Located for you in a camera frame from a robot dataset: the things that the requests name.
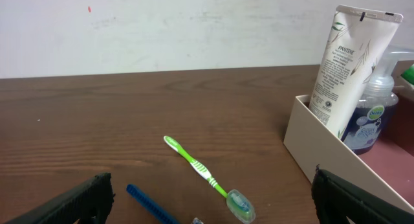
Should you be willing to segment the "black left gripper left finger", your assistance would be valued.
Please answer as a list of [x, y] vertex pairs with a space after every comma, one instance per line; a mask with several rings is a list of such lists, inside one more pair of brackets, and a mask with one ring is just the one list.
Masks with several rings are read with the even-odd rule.
[[100, 173], [8, 224], [101, 223], [114, 203], [111, 174]]

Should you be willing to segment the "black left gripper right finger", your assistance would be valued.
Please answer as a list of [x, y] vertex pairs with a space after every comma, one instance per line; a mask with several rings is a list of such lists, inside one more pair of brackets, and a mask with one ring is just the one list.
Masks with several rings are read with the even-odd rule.
[[413, 214], [320, 168], [311, 195], [320, 224], [413, 224]]

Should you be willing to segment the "clear foam soap pump bottle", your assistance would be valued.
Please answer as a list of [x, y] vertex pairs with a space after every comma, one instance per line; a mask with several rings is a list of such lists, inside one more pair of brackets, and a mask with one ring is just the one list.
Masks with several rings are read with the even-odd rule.
[[388, 46], [372, 75], [364, 81], [365, 90], [342, 135], [342, 142], [355, 154], [368, 152], [393, 116], [398, 96], [393, 93], [392, 72], [398, 61], [412, 59], [412, 49]]

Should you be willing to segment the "green Dettol soap box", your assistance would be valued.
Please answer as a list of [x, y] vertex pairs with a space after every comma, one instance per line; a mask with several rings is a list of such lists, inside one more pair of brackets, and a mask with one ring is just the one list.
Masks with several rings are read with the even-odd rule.
[[413, 101], [413, 65], [397, 76], [399, 94]]

